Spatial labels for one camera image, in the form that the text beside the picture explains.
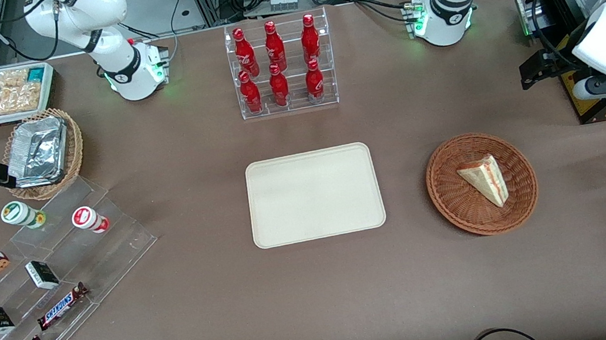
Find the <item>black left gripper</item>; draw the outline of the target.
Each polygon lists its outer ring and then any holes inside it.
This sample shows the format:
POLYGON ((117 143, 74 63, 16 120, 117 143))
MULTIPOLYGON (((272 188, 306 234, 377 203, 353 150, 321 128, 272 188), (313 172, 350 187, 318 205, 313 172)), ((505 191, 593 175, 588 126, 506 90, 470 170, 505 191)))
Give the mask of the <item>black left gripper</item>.
POLYGON ((527 58, 519 66, 521 85, 524 91, 529 90, 541 80, 558 78, 571 72, 587 71, 587 65, 573 56, 567 49, 552 50, 541 48, 540 56, 527 58))

